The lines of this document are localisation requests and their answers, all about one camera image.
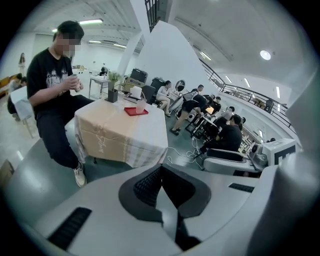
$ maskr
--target gray chair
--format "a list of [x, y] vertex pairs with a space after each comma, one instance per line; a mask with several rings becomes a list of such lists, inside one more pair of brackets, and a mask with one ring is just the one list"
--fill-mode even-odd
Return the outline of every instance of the gray chair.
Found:
[[146, 102], [149, 104], [151, 101], [152, 96], [154, 95], [155, 92], [154, 87], [150, 86], [150, 85], [145, 85], [142, 87], [142, 92], [146, 98]]

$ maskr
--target hand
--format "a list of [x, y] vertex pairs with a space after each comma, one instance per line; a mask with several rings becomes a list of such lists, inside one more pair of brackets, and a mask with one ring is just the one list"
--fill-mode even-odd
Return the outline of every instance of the hand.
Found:
[[74, 90], [77, 88], [79, 79], [76, 76], [68, 76], [66, 79], [60, 83], [61, 91]]

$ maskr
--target potted plant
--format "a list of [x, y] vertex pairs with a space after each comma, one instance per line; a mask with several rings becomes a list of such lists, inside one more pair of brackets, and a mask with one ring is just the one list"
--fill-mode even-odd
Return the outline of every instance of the potted plant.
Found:
[[115, 89], [115, 83], [121, 79], [121, 75], [117, 72], [108, 72], [108, 102], [114, 103], [118, 100], [118, 90]]

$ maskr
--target black vase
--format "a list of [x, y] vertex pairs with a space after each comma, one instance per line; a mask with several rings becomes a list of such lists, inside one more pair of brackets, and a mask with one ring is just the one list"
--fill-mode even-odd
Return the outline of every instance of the black vase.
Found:
[[108, 102], [115, 103], [118, 100], [118, 90], [108, 90]]

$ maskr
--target red tray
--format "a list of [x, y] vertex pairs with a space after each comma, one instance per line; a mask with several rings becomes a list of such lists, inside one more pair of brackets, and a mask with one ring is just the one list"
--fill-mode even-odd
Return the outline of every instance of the red tray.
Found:
[[138, 114], [136, 112], [136, 108], [135, 107], [125, 107], [124, 111], [129, 115], [129, 116], [141, 116], [141, 115], [147, 115], [149, 114], [148, 111], [146, 111], [145, 109], [142, 111], [142, 113]]

